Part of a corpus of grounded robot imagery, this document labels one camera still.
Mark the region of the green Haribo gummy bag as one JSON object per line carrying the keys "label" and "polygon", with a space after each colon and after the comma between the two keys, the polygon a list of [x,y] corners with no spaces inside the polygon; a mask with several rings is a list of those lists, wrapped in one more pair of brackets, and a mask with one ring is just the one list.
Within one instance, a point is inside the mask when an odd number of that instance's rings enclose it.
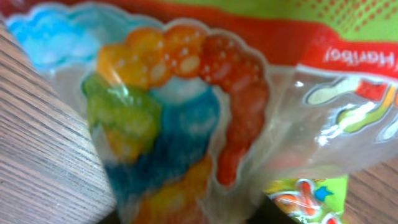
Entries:
{"label": "green Haribo gummy bag", "polygon": [[2,1],[120,223],[341,223],[397,153],[397,2]]}

